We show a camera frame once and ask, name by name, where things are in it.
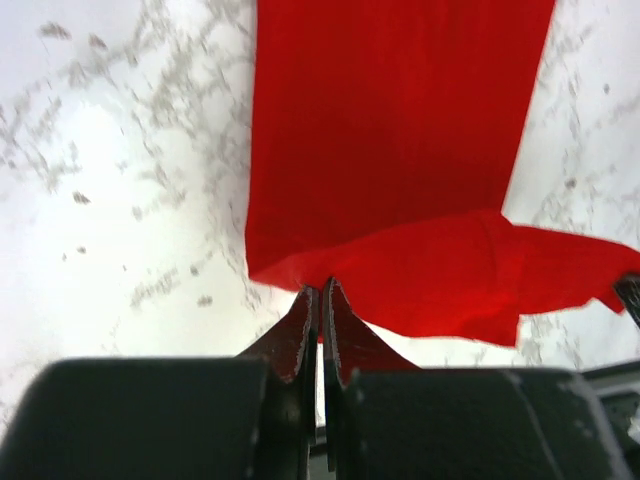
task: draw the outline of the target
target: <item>black plastic part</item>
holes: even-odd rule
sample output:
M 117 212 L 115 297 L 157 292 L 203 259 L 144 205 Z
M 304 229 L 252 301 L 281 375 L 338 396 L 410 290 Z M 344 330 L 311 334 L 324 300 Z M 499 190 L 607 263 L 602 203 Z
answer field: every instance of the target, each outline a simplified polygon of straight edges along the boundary
M 613 286 L 618 298 L 640 328 L 640 274 L 630 273 Z
M 329 471 L 337 464 L 349 465 L 344 457 L 351 451 L 348 415 L 343 389 L 362 369 L 374 371 L 420 370 L 387 345 L 351 309 L 342 286 L 329 280 L 323 291 L 325 414 L 327 419 L 327 462 Z
M 324 292 L 323 330 L 328 460 L 338 480 L 633 478 L 577 373 L 418 370 L 379 345 L 335 281 Z
M 640 282 L 623 280 L 631 311 Z M 316 429 L 320 311 L 318 292 L 303 289 L 237 358 L 52 365 L 7 432 L 0 479 L 302 480 L 325 456 L 340 480 L 625 480 L 629 467 L 640 478 L 627 434 L 640 362 L 584 375 L 421 370 L 334 279 L 322 304 L 327 427 Z
M 54 364 L 7 432 L 0 479 L 306 479 L 317 301 L 305 289 L 240 358 Z
M 7 432 L 0 478 L 251 478 L 268 372 L 259 360 L 57 363 Z

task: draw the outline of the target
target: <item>red fabric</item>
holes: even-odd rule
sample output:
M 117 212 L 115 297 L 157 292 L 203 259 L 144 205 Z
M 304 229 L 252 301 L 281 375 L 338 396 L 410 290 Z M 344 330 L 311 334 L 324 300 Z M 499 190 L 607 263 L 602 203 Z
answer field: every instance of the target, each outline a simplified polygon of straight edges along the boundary
M 374 324 L 504 345 L 518 312 L 605 295 L 600 282 L 624 262 L 585 283 L 572 249 L 598 269 L 597 255 L 622 261 L 628 249 L 514 228 L 497 213 L 552 8 L 261 0 L 251 278 L 297 290 L 335 275 Z

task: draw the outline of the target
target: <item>red cloth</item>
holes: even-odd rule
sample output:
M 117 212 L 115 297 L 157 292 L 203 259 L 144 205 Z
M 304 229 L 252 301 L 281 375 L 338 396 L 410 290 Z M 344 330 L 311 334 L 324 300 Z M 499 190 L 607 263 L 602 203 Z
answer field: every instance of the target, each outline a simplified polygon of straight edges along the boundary
M 335 275 L 374 324 L 503 345 L 518 312 L 607 296 L 626 264 L 597 255 L 628 249 L 497 213 L 552 8 L 261 0 L 250 277 L 297 290 Z

